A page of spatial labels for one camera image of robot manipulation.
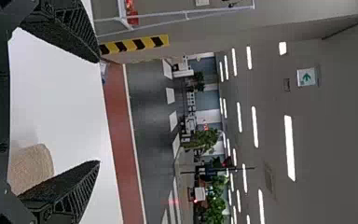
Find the white line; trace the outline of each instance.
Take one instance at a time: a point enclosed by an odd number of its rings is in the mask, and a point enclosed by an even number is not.
[[[168,199],[168,205],[170,206],[171,224],[175,224],[175,223],[176,223],[176,219],[175,219],[175,210],[174,210],[174,207],[173,207],[172,191],[171,191],[171,193],[170,193],[170,198]]]
[[[146,211],[145,211],[145,202],[144,202],[144,192],[143,192],[143,190],[142,190],[141,173],[140,173],[140,171],[139,171],[138,153],[137,153],[136,143],[135,143],[135,133],[134,133],[134,130],[133,130],[133,121],[132,121],[132,112],[131,112],[131,101],[130,101],[129,84],[128,84],[128,82],[127,82],[127,68],[126,68],[126,64],[123,64],[123,75],[124,75],[124,86],[125,86],[125,88],[126,88],[127,105],[128,105],[128,109],[129,109],[133,155],[134,155],[134,158],[135,158],[136,175],[137,175],[137,177],[138,177],[139,197],[141,198],[141,206],[142,206],[142,213],[143,213],[143,216],[144,216],[144,224],[146,224],[147,222],[146,222]]]
[[[176,116],[176,110],[170,114],[170,125],[171,125],[171,132],[175,129],[176,125],[178,124],[178,118]]]
[[[176,154],[178,153],[179,147],[180,147],[180,138],[179,138],[179,134],[177,134],[175,140],[173,140],[172,143],[173,159],[176,158]]]
[[[167,209],[165,209],[164,216],[162,217],[161,224],[168,224]]]
[[[170,105],[175,102],[175,91],[172,88],[165,88],[167,93],[167,104]]]
[[[173,179],[173,193],[174,193],[173,197],[175,197],[177,223],[182,224],[182,215],[180,213],[180,201],[179,201],[179,195],[178,195],[178,186],[176,184],[176,177]]]

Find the black structure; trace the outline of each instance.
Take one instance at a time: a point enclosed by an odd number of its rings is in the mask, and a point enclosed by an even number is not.
[[[66,8],[74,11],[70,25],[65,22]],[[63,20],[58,19],[60,11],[65,11]],[[0,0],[0,224],[78,223],[87,205],[98,173],[96,161],[87,162],[27,191],[21,195],[24,203],[11,192],[7,183],[10,143],[7,41],[21,25],[49,43],[96,63],[99,61],[98,44],[86,16],[78,0]],[[67,210],[68,200],[71,212]]]

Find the tree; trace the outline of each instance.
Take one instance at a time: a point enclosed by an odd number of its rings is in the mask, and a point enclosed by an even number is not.
[[[188,143],[183,143],[183,147],[186,150],[190,149],[202,149],[202,153],[205,153],[216,144],[219,138],[218,131],[216,129],[210,129],[206,131],[196,131]]]

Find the sign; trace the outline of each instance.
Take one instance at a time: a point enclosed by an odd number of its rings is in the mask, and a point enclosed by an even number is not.
[[[306,68],[297,70],[298,87],[316,86],[318,85],[316,68]]]

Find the white wall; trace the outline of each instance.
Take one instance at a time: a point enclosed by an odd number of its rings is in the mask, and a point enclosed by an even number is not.
[[[90,9],[90,2],[85,5]],[[123,223],[100,66],[21,29],[9,41],[9,57],[13,150],[46,144],[56,174],[83,161],[102,161],[81,223]]]

